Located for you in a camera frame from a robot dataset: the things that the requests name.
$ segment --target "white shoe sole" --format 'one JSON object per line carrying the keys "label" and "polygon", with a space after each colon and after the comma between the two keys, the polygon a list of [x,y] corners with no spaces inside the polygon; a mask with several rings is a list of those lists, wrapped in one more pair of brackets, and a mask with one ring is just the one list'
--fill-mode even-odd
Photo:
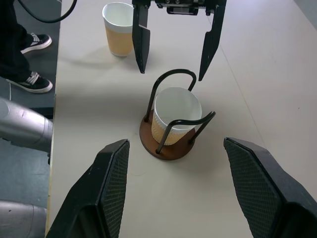
{"label": "white shoe sole", "polygon": [[23,88],[25,91],[28,91],[28,92],[30,92],[30,93],[47,93],[47,92],[49,92],[52,88],[53,88],[53,84],[50,82],[50,84],[46,87],[46,88],[42,88],[42,89],[29,89],[29,88],[25,88],[25,87],[23,87],[22,85],[20,85],[20,84],[18,84],[18,83],[16,83],[16,82],[13,82],[13,81],[11,81],[11,80],[9,80],[9,79],[6,79],[6,81],[8,81],[9,83],[11,83],[11,84],[13,84],[13,85],[16,85],[16,86],[18,86],[18,87],[20,87],[20,88]]}
{"label": "white shoe sole", "polygon": [[25,53],[28,53],[30,51],[42,50],[42,49],[45,49],[46,47],[49,47],[51,45],[51,43],[52,43],[52,39],[49,36],[49,39],[45,43],[43,43],[41,45],[37,45],[37,46],[30,46],[29,48],[22,50],[21,53],[25,54]]}

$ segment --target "paper cup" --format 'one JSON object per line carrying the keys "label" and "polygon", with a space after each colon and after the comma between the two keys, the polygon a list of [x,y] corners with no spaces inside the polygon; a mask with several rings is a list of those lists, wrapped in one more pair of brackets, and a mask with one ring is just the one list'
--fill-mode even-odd
{"label": "paper cup", "polygon": [[109,3],[103,8],[103,17],[111,53],[127,56],[133,49],[133,6],[122,2]]}
{"label": "paper cup", "polygon": [[[177,119],[199,120],[202,118],[202,106],[190,91],[184,88],[170,87],[162,90],[154,102],[152,136],[160,143],[167,125]],[[176,125],[171,130],[164,145],[172,145],[193,129],[194,125]]]}

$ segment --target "wooden base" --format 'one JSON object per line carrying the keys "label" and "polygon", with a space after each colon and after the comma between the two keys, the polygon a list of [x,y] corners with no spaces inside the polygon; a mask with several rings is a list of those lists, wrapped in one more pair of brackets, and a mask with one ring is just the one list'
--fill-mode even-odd
{"label": "wooden base", "polygon": [[159,147],[159,143],[154,140],[151,132],[153,110],[150,113],[148,122],[145,122],[144,118],[142,119],[140,125],[140,139],[144,148],[154,157],[161,160],[177,160],[187,155],[187,153],[193,148],[195,142],[189,144],[188,141],[194,136],[195,129],[190,130],[175,144],[164,145],[160,154],[157,154],[156,149]]}

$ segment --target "sneaker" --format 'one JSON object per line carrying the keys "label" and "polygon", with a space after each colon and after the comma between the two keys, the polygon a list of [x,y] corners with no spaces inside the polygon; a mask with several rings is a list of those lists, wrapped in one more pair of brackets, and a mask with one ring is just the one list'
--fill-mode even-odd
{"label": "sneaker", "polygon": [[21,50],[22,54],[34,50],[44,49],[50,46],[52,43],[52,39],[49,35],[35,35],[34,33],[31,33],[31,36],[33,37],[33,42],[29,47],[25,48],[24,50]]}
{"label": "sneaker", "polygon": [[30,93],[47,93],[53,88],[53,84],[49,80],[42,78],[36,72],[32,72],[30,77],[24,82],[14,82],[9,79],[6,80]]}

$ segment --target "black wire cup holder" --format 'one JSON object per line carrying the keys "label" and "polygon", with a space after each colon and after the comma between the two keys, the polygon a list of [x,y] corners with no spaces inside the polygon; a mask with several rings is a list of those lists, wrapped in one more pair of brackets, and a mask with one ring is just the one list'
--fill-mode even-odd
{"label": "black wire cup holder", "polygon": [[[140,125],[140,139],[143,146],[150,154],[163,160],[177,160],[185,156],[193,148],[196,138],[205,129],[205,127],[211,121],[211,119],[216,115],[215,112],[210,112],[207,116],[199,120],[183,120],[183,119],[173,120],[167,125],[160,143],[155,141],[155,139],[152,136],[151,127],[152,127],[152,120],[153,120],[152,106],[155,99],[156,91],[158,89],[158,86],[162,83],[164,79],[166,79],[167,77],[173,74],[178,74],[178,73],[184,73],[184,74],[188,74],[192,76],[193,80],[188,88],[188,91],[192,91],[197,81],[197,77],[194,72],[189,71],[187,69],[173,69],[164,73],[157,79],[157,81],[155,82],[152,88],[147,113],[142,119],[142,122]],[[164,145],[171,129],[174,126],[200,125],[200,124],[201,126],[199,127],[197,131],[195,131],[194,128],[191,129],[188,133],[186,133],[186,135],[184,135],[175,144]]]}

